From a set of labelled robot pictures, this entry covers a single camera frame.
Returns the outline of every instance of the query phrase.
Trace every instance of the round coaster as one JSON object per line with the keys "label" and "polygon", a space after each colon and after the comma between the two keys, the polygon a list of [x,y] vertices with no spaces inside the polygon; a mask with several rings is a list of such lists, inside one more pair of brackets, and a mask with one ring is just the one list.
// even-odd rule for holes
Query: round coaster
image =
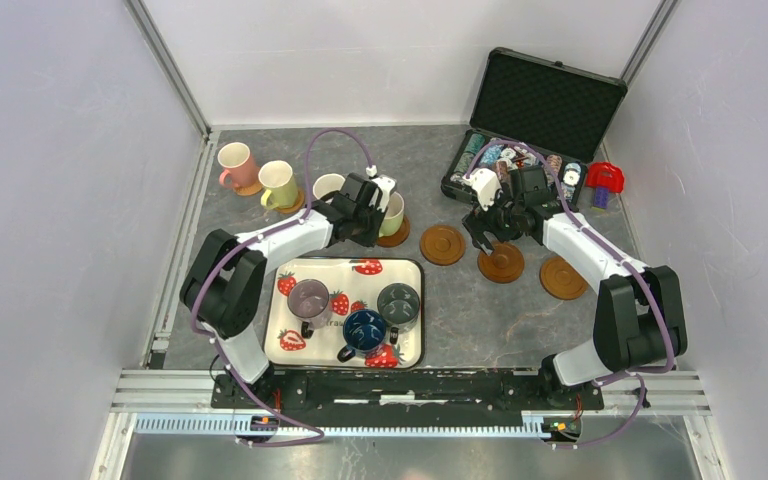
{"label": "round coaster", "polygon": [[408,239],[408,235],[410,235],[410,221],[406,216],[405,219],[402,220],[402,226],[396,230],[396,233],[388,237],[378,237],[378,246],[385,248],[397,247],[405,243],[405,240]]}
{"label": "round coaster", "polygon": [[261,185],[258,180],[255,180],[254,183],[249,185],[248,187],[237,187],[234,189],[234,191],[237,192],[237,195],[241,197],[248,197],[248,196],[254,195],[255,193],[261,190],[263,190],[263,185]]}
{"label": "round coaster", "polygon": [[302,190],[302,187],[299,187],[299,196],[296,197],[296,203],[289,207],[276,208],[275,211],[280,213],[296,213],[302,208],[302,205],[304,205],[304,190]]}
{"label": "round coaster", "polygon": [[511,283],[525,270],[525,259],[510,243],[494,243],[492,255],[478,254],[478,269],[490,281]]}
{"label": "round coaster", "polygon": [[540,283],[550,295],[561,300],[575,300],[587,291],[587,282],[561,257],[543,263]]}
{"label": "round coaster", "polygon": [[422,234],[419,250],[429,262],[445,267],[461,259],[466,251],[466,241],[454,227],[434,225]]}

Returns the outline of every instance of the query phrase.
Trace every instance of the light green mug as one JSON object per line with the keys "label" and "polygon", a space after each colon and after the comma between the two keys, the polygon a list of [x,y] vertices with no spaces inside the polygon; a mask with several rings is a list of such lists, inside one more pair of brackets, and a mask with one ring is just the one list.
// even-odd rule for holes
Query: light green mug
{"label": "light green mug", "polygon": [[293,167],[283,160],[273,160],[260,167],[257,179],[266,189],[260,204],[267,210],[287,208],[296,203],[299,187],[293,177]]}
{"label": "light green mug", "polygon": [[387,212],[384,213],[384,221],[381,222],[381,228],[378,229],[379,237],[389,237],[399,231],[402,222],[405,220],[405,199],[398,192],[390,195],[390,202],[387,203]]}

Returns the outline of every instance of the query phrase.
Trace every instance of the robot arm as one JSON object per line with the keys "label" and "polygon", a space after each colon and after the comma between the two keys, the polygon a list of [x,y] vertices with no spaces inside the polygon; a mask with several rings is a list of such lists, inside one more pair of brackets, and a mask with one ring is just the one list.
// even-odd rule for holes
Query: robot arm
{"label": "robot arm", "polygon": [[[592,338],[544,361],[555,386],[578,385],[666,358],[653,307],[664,317],[674,354],[686,351],[681,291],[672,269],[651,268],[622,252],[580,213],[572,213],[574,222],[547,184],[542,167],[502,170],[497,174],[478,169],[471,175],[477,204],[463,224],[473,245],[490,254],[493,243],[488,235],[500,242],[529,235],[566,260],[598,294]],[[624,264],[643,277],[658,305],[648,304]]]}
{"label": "robot arm", "polygon": [[217,277],[210,284],[198,312],[202,328],[214,334],[229,363],[247,383],[258,380],[269,367],[254,329],[249,328],[257,312],[263,278],[300,255],[345,240],[374,246],[395,187],[396,182],[389,177],[364,180],[350,174],[340,192],[317,200],[310,212],[303,210],[254,232],[235,236],[215,230],[207,236],[184,280],[180,298],[192,310],[211,270],[232,249],[251,242],[225,265],[230,276]]}

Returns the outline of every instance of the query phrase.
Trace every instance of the red plastic toy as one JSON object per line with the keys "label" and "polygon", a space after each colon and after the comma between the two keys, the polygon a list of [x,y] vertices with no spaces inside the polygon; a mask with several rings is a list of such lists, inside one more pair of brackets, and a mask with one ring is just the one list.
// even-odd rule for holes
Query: red plastic toy
{"label": "red plastic toy", "polygon": [[622,192],[625,176],[619,167],[607,162],[599,162],[590,165],[584,184],[596,189],[593,193],[593,207],[604,210],[608,208],[608,192]]}

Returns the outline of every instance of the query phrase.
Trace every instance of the black carrying case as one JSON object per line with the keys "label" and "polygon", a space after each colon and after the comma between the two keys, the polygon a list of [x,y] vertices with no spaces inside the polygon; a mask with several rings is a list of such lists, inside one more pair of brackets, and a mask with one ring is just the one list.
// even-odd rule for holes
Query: black carrying case
{"label": "black carrying case", "polygon": [[496,48],[487,59],[475,100],[470,130],[441,182],[443,194],[470,203],[474,196],[460,182],[474,157],[473,134],[525,142],[545,155],[563,158],[561,172],[570,163],[581,166],[581,179],[573,203],[587,175],[584,164],[593,161],[599,144],[628,87],[616,78],[603,77],[537,57]]}

